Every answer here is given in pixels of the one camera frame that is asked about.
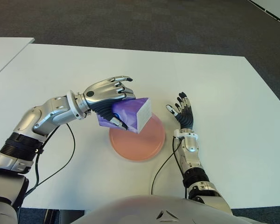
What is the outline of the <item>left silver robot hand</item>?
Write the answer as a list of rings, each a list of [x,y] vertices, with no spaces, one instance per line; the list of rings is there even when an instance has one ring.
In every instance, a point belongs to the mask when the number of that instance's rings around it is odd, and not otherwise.
[[[87,110],[95,112],[120,129],[127,130],[127,125],[113,113],[112,106],[120,101],[135,99],[133,90],[122,84],[132,80],[129,76],[117,76],[90,85],[82,94]]]

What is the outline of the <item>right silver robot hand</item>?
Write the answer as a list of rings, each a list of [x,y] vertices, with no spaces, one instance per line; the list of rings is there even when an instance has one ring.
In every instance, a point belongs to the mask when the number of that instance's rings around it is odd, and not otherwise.
[[[178,103],[175,103],[175,108],[171,105],[166,105],[166,109],[175,117],[180,124],[180,129],[193,129],[194,116],[189,98],[184,92],[180,92],[177,97]]]

